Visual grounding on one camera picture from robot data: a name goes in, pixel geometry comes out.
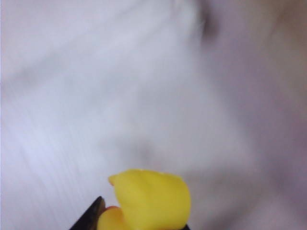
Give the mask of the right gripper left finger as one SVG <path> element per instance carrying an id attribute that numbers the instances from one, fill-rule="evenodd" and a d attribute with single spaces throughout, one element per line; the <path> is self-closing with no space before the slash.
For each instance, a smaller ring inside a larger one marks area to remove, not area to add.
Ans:
<path id="1" fill-rule="evenodd" d="M 70 230 L 96 230 L 98 219 L 105 210 L 105 200 L 99 196 L 73 224 Z"/>

